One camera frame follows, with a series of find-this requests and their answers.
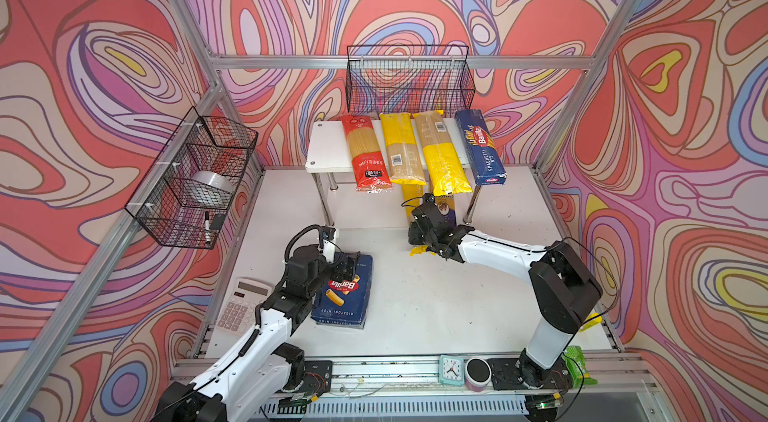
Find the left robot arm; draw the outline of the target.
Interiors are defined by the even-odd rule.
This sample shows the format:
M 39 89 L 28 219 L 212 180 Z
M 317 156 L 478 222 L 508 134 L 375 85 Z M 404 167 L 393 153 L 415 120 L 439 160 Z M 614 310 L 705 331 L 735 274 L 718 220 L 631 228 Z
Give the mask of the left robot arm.
M 284 272 L 254 309 L 254 323 L 237 342 L 191 382 L 173 382 L 161 395 L 152 421 L 248 421 L 278 392 L 300 389 L 305 354 L 289 342 L 331 280 L 355 275 L 358 252 L 337 245 L 336 229 L 311 224 L 288 242 Z

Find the dark blue spaghetti bag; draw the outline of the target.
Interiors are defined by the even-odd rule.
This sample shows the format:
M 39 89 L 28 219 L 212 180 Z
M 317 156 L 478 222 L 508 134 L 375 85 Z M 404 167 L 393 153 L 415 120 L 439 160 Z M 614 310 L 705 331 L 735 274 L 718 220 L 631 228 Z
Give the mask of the dark blue spaghetti bag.
M 436 196 L 435 203 L 446 223 L 451 227 L 457 225 L 455 200 L 452 195 Z

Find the clear yellow-top spaghetti bag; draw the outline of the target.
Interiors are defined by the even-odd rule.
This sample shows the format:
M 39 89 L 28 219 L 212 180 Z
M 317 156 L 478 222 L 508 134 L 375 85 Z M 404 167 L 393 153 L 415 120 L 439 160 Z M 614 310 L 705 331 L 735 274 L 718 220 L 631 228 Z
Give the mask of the clear yellow-top spaghetti bag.
M 389 177 L 401 185 L 426 184 L 424 169 L 411 122 L 411 114 L 382 113 L 382 131 L 389 164 Z

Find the blue Barilla rigatoni box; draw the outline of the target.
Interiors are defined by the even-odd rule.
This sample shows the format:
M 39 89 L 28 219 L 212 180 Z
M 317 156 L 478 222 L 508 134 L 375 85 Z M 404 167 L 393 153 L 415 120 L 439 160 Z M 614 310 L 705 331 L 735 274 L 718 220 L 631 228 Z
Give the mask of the blue Barilla rigatoni box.
M 370 300 L 373 265 L 373 257 L 363 254 L 351 280 L 329 281 L 315 298 L 311 319 L 322 325 L 362 329 Z

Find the blue Barilla spaghetti box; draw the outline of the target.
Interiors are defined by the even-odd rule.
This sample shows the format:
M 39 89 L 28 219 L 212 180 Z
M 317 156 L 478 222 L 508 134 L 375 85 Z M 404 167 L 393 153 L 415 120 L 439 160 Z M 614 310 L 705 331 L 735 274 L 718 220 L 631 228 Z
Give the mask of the blue Barilla spaghetti box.
M 479 109 L 458 110 L 455 120 L 462 135 L 476 185 L 502 185 L 507 174 L 487 123 Z

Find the red noodle bag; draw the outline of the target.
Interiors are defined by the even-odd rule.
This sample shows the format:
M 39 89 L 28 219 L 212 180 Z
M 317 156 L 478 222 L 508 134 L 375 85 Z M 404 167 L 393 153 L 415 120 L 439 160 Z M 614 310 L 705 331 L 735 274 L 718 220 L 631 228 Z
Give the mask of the red noodle bag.
M 346 114 L 341 118 L 356 189 L 380 192 L 392 188 L 387 166 L 369 116 Z

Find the yellow Pastatime spaghetti bag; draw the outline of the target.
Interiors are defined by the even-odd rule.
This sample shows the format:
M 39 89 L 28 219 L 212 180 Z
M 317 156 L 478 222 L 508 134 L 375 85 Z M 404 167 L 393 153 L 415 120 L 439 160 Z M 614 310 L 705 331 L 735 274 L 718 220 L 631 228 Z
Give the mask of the yellow Pastatime spaghetti bag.
M 415 184 L 404 184 L 401 186 L 403 192 L 402 207 L 405 208 L 406 217 L 409 223 L 408 241 L 411 245 L 410 255 L 416 256 L 427 251 L 427 245 L 424 242 L 424 233 L 415 216 L 414 210 L 423 202 L 424 186 Z

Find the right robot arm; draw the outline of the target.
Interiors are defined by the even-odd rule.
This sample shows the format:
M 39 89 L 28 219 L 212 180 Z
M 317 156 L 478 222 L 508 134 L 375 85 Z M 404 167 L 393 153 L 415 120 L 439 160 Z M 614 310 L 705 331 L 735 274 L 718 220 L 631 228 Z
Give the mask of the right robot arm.
M 528 388 L 550 380 L 567 346 L 603 296 L 597 278 L 565 241 L 550 245 L 512 242 L 470 225 L 452 226 L 427 194 L 413 208 L 409 243 L 445 260 L 498 270 L 530 283 L 540 320 L 516 363 L 517 379 Z

